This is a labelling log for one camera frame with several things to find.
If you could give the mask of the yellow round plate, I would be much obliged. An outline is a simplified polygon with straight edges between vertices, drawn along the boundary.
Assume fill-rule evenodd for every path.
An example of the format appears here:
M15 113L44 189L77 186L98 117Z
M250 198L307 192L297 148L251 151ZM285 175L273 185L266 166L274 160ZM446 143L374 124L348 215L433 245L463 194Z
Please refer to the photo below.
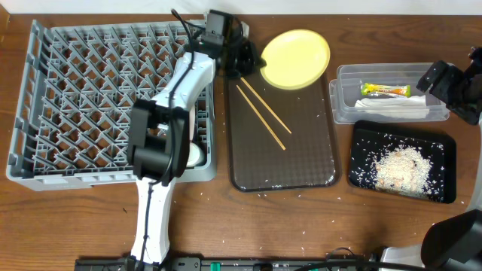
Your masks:
M317 81L328 67L326 39L309 29L293 29L273 38L263 49L264 80L282 90L299 90Z

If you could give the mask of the white plastic cup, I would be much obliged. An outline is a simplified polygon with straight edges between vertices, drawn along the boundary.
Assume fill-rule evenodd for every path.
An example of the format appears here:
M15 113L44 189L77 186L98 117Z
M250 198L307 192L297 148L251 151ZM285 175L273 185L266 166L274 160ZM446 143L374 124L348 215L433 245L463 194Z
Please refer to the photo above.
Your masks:
M194 142L189 144L189 155L187 161L188 168L194 168L196 166L202 166L206 162L206 155L201 147Z

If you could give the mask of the white round bowl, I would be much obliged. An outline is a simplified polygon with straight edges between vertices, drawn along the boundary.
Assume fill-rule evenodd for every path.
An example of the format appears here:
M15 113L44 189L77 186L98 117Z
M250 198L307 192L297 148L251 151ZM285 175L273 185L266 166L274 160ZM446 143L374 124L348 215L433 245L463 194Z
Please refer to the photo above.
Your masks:
M190 140L193 141L194 140L194 132L195 132L195 125L196 125L196 108L193 107L190 111L189 111L189 136L190 136Z

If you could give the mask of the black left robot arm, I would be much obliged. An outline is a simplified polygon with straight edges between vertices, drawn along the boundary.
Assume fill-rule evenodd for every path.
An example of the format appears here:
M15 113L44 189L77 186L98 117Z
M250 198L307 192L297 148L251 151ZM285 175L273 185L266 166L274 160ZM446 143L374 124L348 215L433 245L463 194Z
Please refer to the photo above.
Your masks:
M240 78L265 64L244 22L210 10L206 25L188 33L187 49L169 83L153 98L138 99L132 106L127 161L136 176L139 210L128 270L160 270L169 252L172 195L187 168L200 94L218 72Z

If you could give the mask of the wooden chopstick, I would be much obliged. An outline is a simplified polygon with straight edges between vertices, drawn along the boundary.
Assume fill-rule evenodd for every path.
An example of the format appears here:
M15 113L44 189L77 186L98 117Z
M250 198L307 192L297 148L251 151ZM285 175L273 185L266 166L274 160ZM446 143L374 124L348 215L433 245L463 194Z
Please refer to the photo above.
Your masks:
M249 97L242 91L241 87L239 85L236 85L236 88L238 89L239 93L242 95L244 100L248 103L249 107L253 110L253 112L256 114L258 119L262 122L266 130L271 134L273 139L276 141L276 143L281 147L282 150L286 150L286 147L282 143L282 141L279 139L279 137L275 134L275 132L272 130L270 125L267 123L267 121L263 118L261 113L257 110L257 108L254 106L254 104L251 102Z
M253 93L253 95L274 116L274 118L287 130L287 132L292 134L292 131L288 128L288 126L281 120L281 118L274 112L274 110L264 101L264 99L252 87L252 85L244 77L241 77L240 80L249 88L249 90Z

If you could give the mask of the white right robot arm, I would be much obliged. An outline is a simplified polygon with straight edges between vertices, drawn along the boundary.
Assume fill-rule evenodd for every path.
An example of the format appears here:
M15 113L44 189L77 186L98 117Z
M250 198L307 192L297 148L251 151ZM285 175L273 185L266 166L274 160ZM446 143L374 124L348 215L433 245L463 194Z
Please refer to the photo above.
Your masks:
M481 125L481 48L473 47L469 67L462 71L444 61L432 64L416 88L445 103L466 123ZM377 261L378 270L481 269L481 165L466 211L433 224L423 243L388 247Z

